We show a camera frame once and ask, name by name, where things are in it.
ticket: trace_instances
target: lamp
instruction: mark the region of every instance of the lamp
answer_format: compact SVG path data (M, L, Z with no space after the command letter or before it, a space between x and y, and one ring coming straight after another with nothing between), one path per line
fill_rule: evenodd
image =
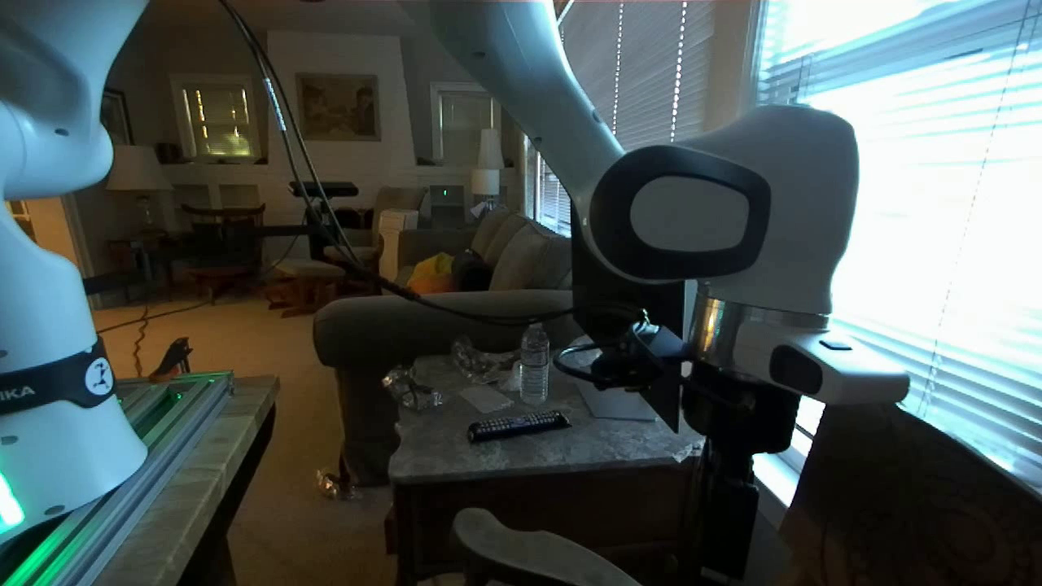
M499 130L494 125L483 125L479 159L476 159L476 168L469 172L469 194L472 198L499 198L499 188L503 188Z
M151 194L168 192L158 150L142 143L118 143L103 184L141 200L146 231L152 229Z

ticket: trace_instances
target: window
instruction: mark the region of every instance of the window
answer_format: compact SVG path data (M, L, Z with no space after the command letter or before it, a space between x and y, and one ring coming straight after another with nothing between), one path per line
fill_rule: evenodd
M190 159L261 159L261 122L247 78L176 78L181 153Z
M624 150L702 130L712 0L572 0L559 40L572 74ZM545 159L527 161L525 184L527 210L568 231L570 200Z
M759 99L860 135L834 319L904 411L1042 492L1042 0L771 0Z

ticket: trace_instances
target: picture frame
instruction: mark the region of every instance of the picture frame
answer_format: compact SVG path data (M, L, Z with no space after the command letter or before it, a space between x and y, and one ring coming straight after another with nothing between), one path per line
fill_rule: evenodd
M381 138L377 74L295 74L306 138Z
M102 122L112 143L134 143L128 95L118 87L103 87L102 95Z

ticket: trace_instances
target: water bottle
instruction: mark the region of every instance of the water bottle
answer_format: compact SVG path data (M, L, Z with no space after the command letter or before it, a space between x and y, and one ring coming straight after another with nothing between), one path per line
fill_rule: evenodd
M552 335L545 321L534 321L522 335L522 400L537 405L546 400L552 391Z

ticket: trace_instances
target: side table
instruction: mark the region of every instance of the side table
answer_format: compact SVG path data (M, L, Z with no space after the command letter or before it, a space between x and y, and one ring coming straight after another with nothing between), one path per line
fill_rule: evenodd
M579 385L552 375L546 411L568 430L465 442L479 411L460 392L469 382L450 359L419 359L417 377L446 400L401 413L401 450L392 456L396 583L463 570L453 550L453 514L487 509L517 531L558 531L636 577L674 563L692 537L693 459L702 438L655 420L592 420Z

